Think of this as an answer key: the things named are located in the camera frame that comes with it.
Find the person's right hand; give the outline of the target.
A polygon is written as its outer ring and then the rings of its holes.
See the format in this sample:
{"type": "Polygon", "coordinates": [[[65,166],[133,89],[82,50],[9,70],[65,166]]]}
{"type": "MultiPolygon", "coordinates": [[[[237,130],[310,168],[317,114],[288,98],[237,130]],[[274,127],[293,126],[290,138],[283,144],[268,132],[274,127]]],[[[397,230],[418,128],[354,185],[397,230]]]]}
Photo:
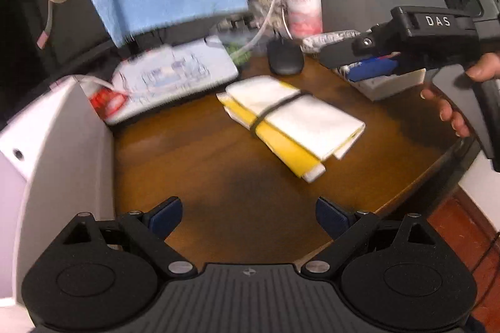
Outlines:
{"type": "MultiPolygon", "coordinates": [[[[465,73],[475,82],[486,82],[490,79],[499,79],[499,53],[486,53],[472,65],[465,73]]],[[[449,122],[458,137],[469,137],[471,132],[463,116],[452,108],[450,102],[437,91],[426,84],[420,92],[420,97],[432,101],[438,110],[442,122],[449,122]]]]}

